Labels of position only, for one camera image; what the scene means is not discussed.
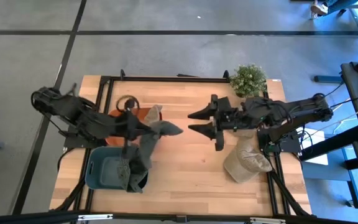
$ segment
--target shoe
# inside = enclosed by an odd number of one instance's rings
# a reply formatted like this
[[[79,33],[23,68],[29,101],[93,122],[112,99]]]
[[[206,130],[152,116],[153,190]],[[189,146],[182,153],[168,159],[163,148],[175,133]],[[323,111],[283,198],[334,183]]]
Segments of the shoe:
[[[310,14],[311,20],[315,20],[315,19],[318,18],[317,13],[314,13],[314,12],[310,12],[310,13],[311,13],[311,14]]]
[[[319,6],[317,1],[314,1],[314,3],[310,6],[310,10],[321,16],[328,14],[328,7],[323,4]]]

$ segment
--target teal basket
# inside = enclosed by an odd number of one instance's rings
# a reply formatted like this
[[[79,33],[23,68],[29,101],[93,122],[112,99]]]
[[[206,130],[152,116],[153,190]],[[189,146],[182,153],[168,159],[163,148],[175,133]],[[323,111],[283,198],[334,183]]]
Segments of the teal basket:
[[[93,149],[85,175],[85,182],[90,189],[123,190],[117,174],[121,152],[121,147],[98,147]],[[146,183],[147,175],[139,183],[139,187],[143,188]]]

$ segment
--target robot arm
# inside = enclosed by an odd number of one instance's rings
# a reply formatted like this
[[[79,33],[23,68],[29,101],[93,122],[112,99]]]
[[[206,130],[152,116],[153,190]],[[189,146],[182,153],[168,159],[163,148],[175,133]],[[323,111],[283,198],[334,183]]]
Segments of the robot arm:
[[[213,122],[189,125],[189,128],[216,139],[215,148],[220,151],[224,144],[223,130],[268,129],[269,142],[276,143],[284,134],[306,123],[328,121],[333,116],[324,95],[320,93],[309,99],[289,103],[252,97],[241,103],[241,107],[242,110],[232,108],[227,97],[211,95],[211,102],[206,108],[188,117],[204,120],[213,117]]]
[[[58,90],[47,87],[33,92],[31,103],[42,114],[58,116],[73,126],[78,131],[77,135],[87,141],[97,141],[108,136],[124,137],[133,141],[137,136],[153,132],[131,113],[135,104],[139,107],[139,102],[133,96],[126,101],[125,110],[120,110],[122,114],[116,117],[97,112],[94,103],[85,98],[68,93],[62,95]]]

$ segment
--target wooden table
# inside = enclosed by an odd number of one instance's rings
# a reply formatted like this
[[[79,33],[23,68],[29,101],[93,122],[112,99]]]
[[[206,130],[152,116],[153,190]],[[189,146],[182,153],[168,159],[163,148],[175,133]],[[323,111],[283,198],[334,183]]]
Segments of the wooden table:
[[[100,76],[84,76],[80,96],[96,101]],[[100,110],[103,111],[106,90]],[[267,80],[271,99],[285,101],[280,80]],[[141,107],[163,106],[163,119],[181,127],[178,136],[164,137],[152,155],[152,168],[142,194],[123,190],[95,190],[92,212],[158,213],[186,215],[272,215],[266,174],[238,184],[223,168],[223,160],[234,148],[237,135],[225,131],[225,146],[220,152],[214,141],[187,128],[189,124],[205,123],[188,119],[187,115],[204,108],[211,94],[228,96],[232,106],[238,98],[227,83],[190,82],[136,82],[115,81],[110,110],[122,96],[130,94],[140,101]],[[256,135],[252,139],[258,147]],[[78,183],[85,149],[75,149],[62,160],[50,208],[56,208]],[[311,213],[305,181],[299,161],[281,153],[285,183],[296,201]],[[85,207],[87,187],[83,191],[80,208]],[[278,210],[283,213],[280,191],[275,186]]]

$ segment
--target green plant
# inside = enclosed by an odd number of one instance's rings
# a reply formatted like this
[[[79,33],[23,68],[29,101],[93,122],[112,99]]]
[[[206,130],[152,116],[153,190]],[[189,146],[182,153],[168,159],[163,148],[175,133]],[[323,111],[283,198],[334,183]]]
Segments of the green plant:
[[[254,64],[240,65],[236,74],[230,77],[230,84],[237,96],[259,96],[266,90],[266,75],[261,67]]]

